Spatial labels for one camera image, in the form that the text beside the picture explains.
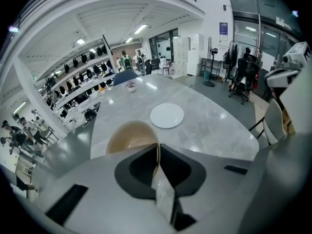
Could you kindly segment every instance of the white cabinet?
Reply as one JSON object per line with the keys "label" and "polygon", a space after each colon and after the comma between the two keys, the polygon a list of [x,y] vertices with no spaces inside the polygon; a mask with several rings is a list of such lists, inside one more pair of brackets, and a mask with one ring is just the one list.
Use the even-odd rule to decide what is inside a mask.
{"label": "white cabinet", "polygon": [[174,58],[175,58],[175,74],[187,75],[187,60],[190,50],[190,38],[177,38],[173,40]]}

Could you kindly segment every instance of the shelf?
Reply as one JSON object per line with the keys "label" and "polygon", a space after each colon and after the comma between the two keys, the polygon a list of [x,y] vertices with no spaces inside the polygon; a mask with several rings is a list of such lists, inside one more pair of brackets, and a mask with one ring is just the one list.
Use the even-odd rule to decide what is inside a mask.
{"label": "shelf", "polygon": [[88,89],[93,88],[96,85],[99,85],[102,82],[105,82],[109,79],[112,79],[115,77],[115,74],[111,75],[111,76],[107,76],[107,77],[101,77],[101,78],[97,78],[93,81],[88,82],[87,84],[85,84],[84,86],[82,86],[81,88],[77,89],[76,91],[72,92],[71,94],[69,94],[66,99],[64,99],[63,101],[61,101],[60,103],[57,103],[55,106],[55,109],[53,110],[53,113],[55,113],[58,109],[60,109],[62,106],[64,106],[66,103],[68,103],[69,101],[71,101],[72,99],[74,99],[76,96],[82,94],[83,92],[86,92]]}
{"label": "shelf", "polygon": [[73,77],[74,75],[80,73],[81,71],[83,71],[83,70],[85,70],[87,68],[90,68],[91,66],[95,65],[96,63],[98,63],[100,61],[105,61],[105,60],[109,60],[109,56],[108,55],[106,55],[104,57],[101,57],[101,58],[98,58],[98,59],[93,59],[93,60],[88,61],[85,65],[81,66],[80,68],[75,69],[75,71],[71,72],[70,74],[65,76],[62,80],[60,80],[57,84],[55,84],[51,88],[51,91],[53,91],[56,88],[58,88],[63,82],[65,82],[69,78]]}

